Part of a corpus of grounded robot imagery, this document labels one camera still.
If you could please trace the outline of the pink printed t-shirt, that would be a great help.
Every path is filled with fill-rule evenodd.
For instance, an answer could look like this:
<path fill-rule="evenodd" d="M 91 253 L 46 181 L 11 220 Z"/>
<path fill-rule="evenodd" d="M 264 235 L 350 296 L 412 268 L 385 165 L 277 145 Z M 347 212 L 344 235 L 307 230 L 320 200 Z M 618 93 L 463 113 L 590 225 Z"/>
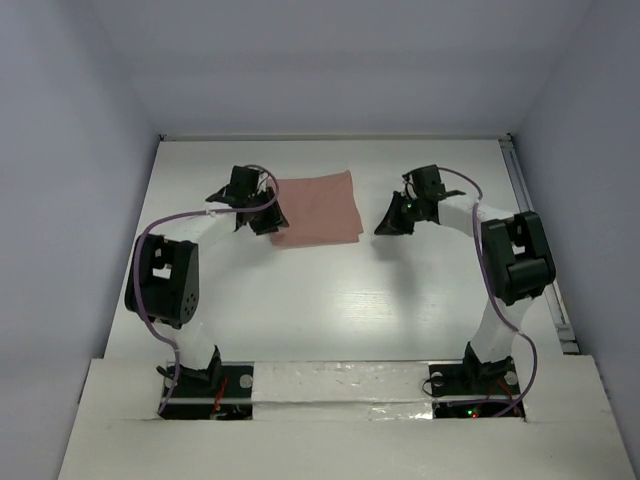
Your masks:
<path fill-rule="evenodd" d="M 358 243 L 364 232 L 349 170 L 320 177 L 280 179 L 278 203 L 288 227 L 270 235 L 279 248 Z"/>

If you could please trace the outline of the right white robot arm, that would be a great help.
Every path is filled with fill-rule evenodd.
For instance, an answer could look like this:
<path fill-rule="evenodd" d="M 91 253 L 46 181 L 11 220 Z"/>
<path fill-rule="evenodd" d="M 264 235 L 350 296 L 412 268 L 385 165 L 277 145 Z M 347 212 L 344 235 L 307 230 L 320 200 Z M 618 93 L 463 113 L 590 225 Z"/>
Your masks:
<path fill-rule="evenodd" d="M 541 218 L 533 211 L 485 207 L 459 190 L 423 196 L 395 191 L 374 234 L 411 235 L 421 221 L 464 233 L 476 247 L 488 300 L 465 348 L 460 379 L 468 390 L 482 392 L 506 373 L 527 310 L 555 280 Z"/>

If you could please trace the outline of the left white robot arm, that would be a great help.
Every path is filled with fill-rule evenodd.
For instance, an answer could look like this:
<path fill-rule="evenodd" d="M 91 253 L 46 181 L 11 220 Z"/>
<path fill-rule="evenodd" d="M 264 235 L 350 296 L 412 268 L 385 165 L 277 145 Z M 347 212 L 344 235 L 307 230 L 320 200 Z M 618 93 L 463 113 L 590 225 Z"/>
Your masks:
<path fill-rule="evenodd" d="M 188 383 L 201 395 L 219 388 L 219 350 L 192 321 L 200 300 L 200 257 L 245 225 L 257 236 L 286 227 L 279 194 L 276 180 L 250 190 L 227 185 L 203 209 L 155 220 L 136 239 L 125 307 L 173 350 L 175 364 L 158 369 L 172 383 Z"/>

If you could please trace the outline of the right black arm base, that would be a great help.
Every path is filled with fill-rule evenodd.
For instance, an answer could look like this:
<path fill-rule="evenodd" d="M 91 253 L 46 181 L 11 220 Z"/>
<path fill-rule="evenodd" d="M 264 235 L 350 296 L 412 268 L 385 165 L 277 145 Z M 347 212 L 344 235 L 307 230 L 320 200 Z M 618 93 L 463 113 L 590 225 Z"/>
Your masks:
<path fill-rule="evenodd" d="M 422 391 L 435 419 L 525 417 L 511 356 L 481 363 L 467 347 L 461 361 L 430 364 Z"/>

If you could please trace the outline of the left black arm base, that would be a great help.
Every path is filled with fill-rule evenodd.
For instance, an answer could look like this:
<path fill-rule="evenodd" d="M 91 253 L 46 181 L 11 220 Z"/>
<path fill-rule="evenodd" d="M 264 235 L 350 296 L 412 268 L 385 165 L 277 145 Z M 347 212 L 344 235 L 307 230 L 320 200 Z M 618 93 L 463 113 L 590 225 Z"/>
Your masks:
<path fill-rule="evenodd" d="M 215 386 L 180 374 L 160 417 L 165 420 L 251 420 L 254 365 L 223 363 Z"/>

